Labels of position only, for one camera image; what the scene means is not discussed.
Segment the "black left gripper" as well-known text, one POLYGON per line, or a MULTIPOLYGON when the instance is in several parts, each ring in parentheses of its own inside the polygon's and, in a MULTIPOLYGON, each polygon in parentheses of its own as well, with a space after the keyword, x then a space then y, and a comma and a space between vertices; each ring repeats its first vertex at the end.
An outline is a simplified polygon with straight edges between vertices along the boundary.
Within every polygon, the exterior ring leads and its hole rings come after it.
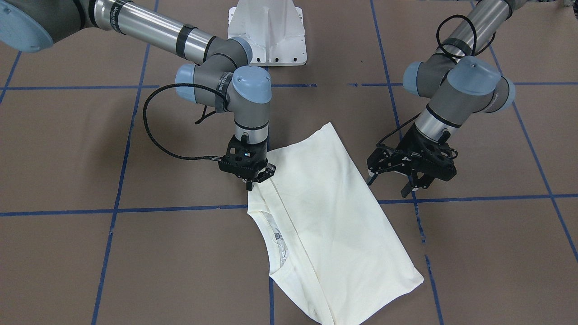
POLYGON ((367 185, 386 172, 410 176, 401 190, 401 196, 406 198, 413 191, 427 189, 435 179, 450 181, 457 174, 453 161, 456 157, 456 150, 425 137, 413 124, 396 147, 382 142, 376 145, 367 159, 367 185))

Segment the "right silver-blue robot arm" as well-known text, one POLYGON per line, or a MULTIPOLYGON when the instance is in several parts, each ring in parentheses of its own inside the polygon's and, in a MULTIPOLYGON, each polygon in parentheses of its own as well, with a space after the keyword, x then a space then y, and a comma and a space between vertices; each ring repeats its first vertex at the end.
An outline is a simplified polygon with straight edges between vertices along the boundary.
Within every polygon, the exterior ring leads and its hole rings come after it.
POLYGON ((132 0, 3 0, 0 6, 1 41, 23 53, 49 49, 78 31, 97 28, 185 60, 175 82, 159 87, 143 105, 143 124, 151 142, 180 160, 215 161, 221 171, 246 183, 247 190, 274 175, 276 167, 267 157, 272 80, 267 70, 252 66, 253 53, 245 39, 220 38, 132 0), (180 156, 153 137, 149 103, 172 88, 192 103, 212 107, 214 114, 233 114, 235 130, 224 155, 180 156))

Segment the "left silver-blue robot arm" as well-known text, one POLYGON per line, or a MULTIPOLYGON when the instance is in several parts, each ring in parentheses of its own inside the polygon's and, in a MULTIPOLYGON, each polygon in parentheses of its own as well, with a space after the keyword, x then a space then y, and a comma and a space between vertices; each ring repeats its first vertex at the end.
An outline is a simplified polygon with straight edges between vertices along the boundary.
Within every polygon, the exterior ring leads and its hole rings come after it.
POLYGON ((500 25, 522 8, 524 0, 481 0, 425 62, 412 62, 403 75, 403 87, 428 99, 425 109, 406 122, 409 129, 396 147, 380 140, 367 159, 371 185, 378 175, 397 172, 409 177, 401 190, 407 197, 427 189, 435 179, 450 181, 456 173, 458 152, 450 137, 479 112, 496 113, 515 99, 514 83, 497 68, 479 59, 493 42, 500 25))

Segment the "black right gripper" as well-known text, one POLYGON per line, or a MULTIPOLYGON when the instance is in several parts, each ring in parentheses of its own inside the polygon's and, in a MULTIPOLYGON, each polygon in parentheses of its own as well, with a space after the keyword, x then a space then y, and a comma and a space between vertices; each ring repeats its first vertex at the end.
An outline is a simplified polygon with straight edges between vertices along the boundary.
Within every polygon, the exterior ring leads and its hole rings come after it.
POLYGON ((226 154, 219 161, 219 169, 243 179, 246 189, 252 191, 254 183, 272 177, 276 167, 266 158, 268 138, 257 144, 248 144, 245 140, 246 136, 241 140, 232 136, 226 154))

